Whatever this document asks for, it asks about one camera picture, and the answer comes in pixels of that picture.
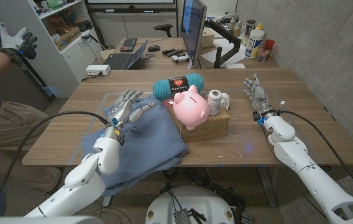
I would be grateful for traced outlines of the person's white gloved hand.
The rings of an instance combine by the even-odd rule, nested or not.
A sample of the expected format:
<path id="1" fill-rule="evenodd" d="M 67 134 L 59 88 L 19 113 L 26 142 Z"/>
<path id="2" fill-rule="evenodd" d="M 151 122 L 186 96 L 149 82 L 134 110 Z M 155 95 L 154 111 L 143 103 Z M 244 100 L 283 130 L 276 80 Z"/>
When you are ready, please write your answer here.
<path id="1" fill-rule="evenodd" d="M 37 37 L 28 30 L 22 28 L 15 36 L 10 36 L 5 23 L 0 22 L 1 52 L 6 54 L 12 62 L 21 63 L 23 58 L 33 60 L 37 53 Z"/>

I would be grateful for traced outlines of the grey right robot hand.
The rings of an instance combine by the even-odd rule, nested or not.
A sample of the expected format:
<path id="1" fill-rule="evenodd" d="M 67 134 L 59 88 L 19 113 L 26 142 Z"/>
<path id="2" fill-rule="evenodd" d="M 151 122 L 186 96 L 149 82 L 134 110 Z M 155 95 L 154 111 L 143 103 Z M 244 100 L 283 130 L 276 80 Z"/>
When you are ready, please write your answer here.
<path id="1" fill-rule="evenodd" d="M 264 122 L 275 114 L 274 108 L 271 106 L 270 98 L 260 84 L 259 75 L 255 72 L 252 79 L 245 78 L 244 93 L 249 97 L 255 113 Z"/>

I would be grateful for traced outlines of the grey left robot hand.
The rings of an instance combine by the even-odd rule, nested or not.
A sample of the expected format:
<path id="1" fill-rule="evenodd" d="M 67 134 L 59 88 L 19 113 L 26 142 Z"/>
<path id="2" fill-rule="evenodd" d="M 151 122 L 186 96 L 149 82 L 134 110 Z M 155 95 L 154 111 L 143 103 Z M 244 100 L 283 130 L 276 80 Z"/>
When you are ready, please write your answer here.
<path id="1" fill-rule="evenodd" d="M 142 94 L 142 92 L 129 91 L 127 89 L 115 101 L 113 107 L 106 114 L 106 120 L 109 122 L 109 125 L 104 129 L 103 137 L 119 140 L 125 124 L 136 122 L 142 117 L 144 112 L 155 106 L 155 103 L 151 102 L 133 111 L 133 102 Z"/>

